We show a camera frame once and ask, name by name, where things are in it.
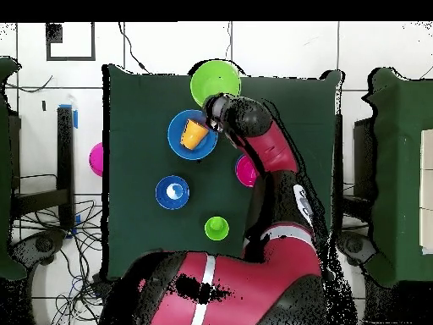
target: floor tile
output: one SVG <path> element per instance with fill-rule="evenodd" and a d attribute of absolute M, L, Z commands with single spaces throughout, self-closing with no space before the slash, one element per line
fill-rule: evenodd
<path fill-rule="evenodd" d="M 358 325 L 362 325 L 364 322 L 364 312 L 365 312 L 365 299 L 355 300 L 356 312 L 358 313 Z"/>
<path fill-rule="evenodd" d="M 228 21 L 129 23 L 125 33 L 132 53 L 154 74 L 187 74 L 199 61 L 226 58 Z M 143 74 L 126 42 L 126 69 Z"/>
<path fill-rule="evenodd" d="M 52 56 L 86 56 L 90 45 L 90 23 L 64 23 L 63 43 L 52 44 Z M 101 66 L 123 65 L 123 37 L 118 23 L 95 23 L 95 61 L 47 61 L 46 26 L 20 23 L 18 26 L 20 86 L 40 87 L 50 76 L 49 86 L 102 87 Z"/>
<path fill-rule="evenodd" d="M 342 93 L 343 179 L 345 183 L 354 182 L 354 123 L 373 115 L 371 106 L 361 99 L 366 93 L 364 91 Z"/>
<path fill-rule="evenodd" d="M 393 67 L 419 79 L 433 66 L 431 21 L 342 21 L 339 68 L 344 89 L 367 90 L 367 78 L 378 67 Z M 426 78 L 433 78 L 429 72 Z"/>
<path fill-rule="evenodd" d="M 11 58 L 17 57 L 16 47 L 16 24 L 15 23 L 0 23 L 0 57 L 10 56 Z M 17 84 L 17 75 L 13 74 L 8 78 L 8 83 L 12 85 Z"/>
<path fill-rule="evenodd" d="M 57 300 L 53 298 L 48 299 L 33 299 L 33 316 L 35 318 L 36 325 L 69 325 L 69 316 L 67 309 L 67 301 L 63 298 Z M 96 316 L 101 315 L 100 306 L 88 306 Z M 86 308 L 82 308 L 82 305 L 77 306 L 77 310 L 81 312 L 79 315 L 81 318 L 90 319 L 92 318 L 89 311 Z M 76 313 L 70 316 L 70 325 L 97 325 L 95 321 L 92 322 L 82 322 L 78 318 L 74 318 Z"/>
<path fill-rule="evenodd" d="M 60 104 L 73 104 L 78 110 L 78 128 L 74 129 L 75 193 L 101 193 L 101 177 L 91 170 L 89 154 L 91 148 L 102 141 L 102 90 L 20 92 L 21 175 L 57 173 L 57 109 Z M 36 186 L 46 181 L 32 179 L 32 184 Z"/>
<path fill-rule="evenodd" d="M 344 277 L 348 280 L 352 294 L 355 299 L 365 298 L 365 281 L 364 276 L 360 272 L 358 267 L 352 267 L 348 264 L 348 260 L 345 255 L 338 253 L 338 259 L 342 265 Z"/>
<path fill-rule="evenodd" d="M 252 76 L 318 78 L 337 68 L 337 21 L 234 21 L 233 61 Z"/>

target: dark green tablecloth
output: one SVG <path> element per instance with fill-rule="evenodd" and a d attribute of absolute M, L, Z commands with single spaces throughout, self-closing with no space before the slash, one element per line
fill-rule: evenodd
<path fill-rule="evenodd" d="M 178 157 L 168 145 L 167 128 L 176 114 L 200 109 L 189 91 L 189 76 L 126 74 L 109 65 L 108 277 L 122 276 L 145 251 L 208 251 L 239 256 L 251 189 L 234 174 L 240 151 L 220 136 L 200 163 Z M 272 101 L 304 157 L 315 190 L 331 221 L 335 94 L 339 71 L 324 80 L 242 78 L 242 96 Z M 187 205 L 168 211 L 155 199 L 156 184 L 170 174 L 190 188 Z M 228 237 L 209 240 L 209 217 L 222 216 Z"/>
<path fill-rule="evenodd" d="M 386 287 L 398 281 L 433 281 L 433 255 L 419 246 L 421 131 L 433 129 L 433 80 L 407 80 L 391 69 L 370 76 L 366 97 L 375 108 L 378 196 L 373 239 L 380 254 L 367 264 Z"/>

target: lime green cup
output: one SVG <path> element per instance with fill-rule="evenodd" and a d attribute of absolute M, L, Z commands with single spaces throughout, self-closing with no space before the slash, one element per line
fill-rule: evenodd
<path fill-rule="evenodd" d="M 193 74 L 191 94 L 201 107 L 205 99 L 220 92 L 234 96 L 240 94 L 238 69 L 226 61 L 211 60 L 203 63 Z"/>
<path fill-rule="evenodd" d="M 228 235 L 228 223 L 222 217 L 209 218 L 205 224 L 205 233 L 211 240 L 223 240 Z"/>

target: cable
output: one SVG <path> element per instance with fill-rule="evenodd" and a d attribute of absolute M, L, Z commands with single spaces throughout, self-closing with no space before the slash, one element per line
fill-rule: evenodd
<path fill-rule="evenodd" d="M 227 59 L 227 51 L 230 48 L 230 46 L 232 45 L 232 35 L 229 32 L 229 30 L 230 30 L 230 22 L 231 21 L 228 21 L 228 26 L 227 26 L 227 33 L 228 33 L 229 40 L 228 40 L 228 46 L 227 46 L 227 49 L 226 49 L 226 57 L 225 57 L 225 59 Z"/>
<path fill-rule="evenodd" d="M 91 288 L 91 281 L 90 281 L 90 264 L 85 257 L 85 252 L 89 249 L 95 250 L 95 251 L 101 251 L 101 249 L 95 248 L 92 246 L 95 242 L 101 243 L 101 238 L 97 238 L 101 233 L 94 233 L 91 234 L 88 232 L 88 229 L 99 229 L 99 226 L 96 226 L 91 222 L 91 219 L 96 217 L 98 214 L 102 212 L 102 210 L 94 212 L 94 209 L 96 207 L 95 201 L 82 201 L 82 202 L 76 202 L 75 204 L 85 204 L 85 203 L 91 203 L 91 206 L 85 208 L 84 210 L 78 211 L 78 213 L 82 213 L 86 210 L 89 210 L 87 215 L 85 216 L 85 220 L 80 222 L 78 225 L 74 226 L 74 229 L 78 229 L 77 233 L 71 233 L 71 231 L 66 231 L 64 229 L 61 229 L 58 225 L 52 225 L 52 223 L 56 223 L 59 221 L 58 215 L 52 211 L 52 210 L 44 210 L 43 211 L 37 211 L 34 212 L 35 219 L 30 218 L 29 216 L 26 216 L 27 219 L 23 220 L 27 223 L 34 223 L 38 224 L 41 227 L 32 227 L 32 226 L 21 226 L 21 228 L 29 228 L 29 229 L 38 229 L 38 230 L 44 230 L 44 229 L 58 229 L 62 230 L 65 233 L 65 237 L 67 234 L 72 235 L 73 241 L 75 243 L 75 246 L 79 252 L 79 274 L 75 275 L 72 273 L 71 270 L 71 263 L 68 259 L 68 256 L 65 254 L 63 250 L 60 250 L 60 253 L 63 255 L 69 275 L 72 278 L 72 285 L 71 289 L 69 291 L 68 297 L 66 295 L 58 295 L 56 298 L 56 309 L 57 312 L 52 319 L 51 325 L 71 325 L 73 324 L 73 321 L 83 321 L 83 322 L 91 322 L 95 321 L 96 323 L 99 320 L 99 316 L 97 316 L 92 309 L 91 306 L 101 306 L 99 304 L 96 304 L 92 302 L 90 299 L 94 300 L 96 298 L 95 293 L 93 293 L 93 290 Z M 55 220 L 44 222 L 41 220 L 40 215 L 47 215 L 49 217 L 54 218 Z M 79 238 L 79 235 L 82 234 L 85 236 L 85 238 L 81 239 Z M 75 290 L 77 293 L 74 296 L 71 296 L 73 293 L 73 290 Z M 62 306 L 58 306 L 58 301 L 60 299 L 66 300 L 66 303 L 64 303 Z M 84 311 L 78 311 L 77 307 L 79 303 L 84 306 Z M 82 315 L 85 312 L 89 312 L 92 316 L 92 318 L 84 318 Z"/>
<path fill-rule="evenodd" d="M 140 66 L 141 69 L 143 69 L 145 72 L 147 72 L 148 74 L 151 74 L 151 72 L 149 72 L 145 65 L 142 64 L 139 60 L 137 60 L 137 58 L 133 55 L 132 53 L 132 44 L 131 41 L 129 40 L 129 38 L 123 33 L 122 31 L 122 26 L 120 25 L 120 22 L 118 22 L 118 29 L 120 30 L 120 33 L 125 37 L 125 39 L 127 40 L 128 44 L 129 44 L 129 53 L 131 54 L 132 58 L 137 62 L 137 64 Z"/>
<path fill-rule="evenodd" d="M 18 86 L 15 86 L 15 85 L 11 85 L 11 84 L 8 84 L 8 83 L 6 83 L 6 85 L 8 85 L 10 87 L 13 87 L 14 89 L 19 89 L 19 90 L 24 91 L 24 92 L 33 93 L 33 92 L 38 92 L 40 90 L 43 90 L 48 85 L 48 82 L 50 82 L 51 80 L 52 80 L 52 75 L 51 75 L 50 79 L 44 85 L 42 85 L 41 87 L 39 87 L 39 88 L 37 88 L 35 90 L 25 90 L 25 89 L 23 89 L 21 87 L 18 87 Z"/>
<path fill-rule="evenodd" d="M 431 66 L 429 68 L 429 70 L 425 74 L 423 74 L 419 79 L 422 80 L 424 78 L 424 76 L 426 76 L 432 69 L 433 69 L 433 66 Z"/>

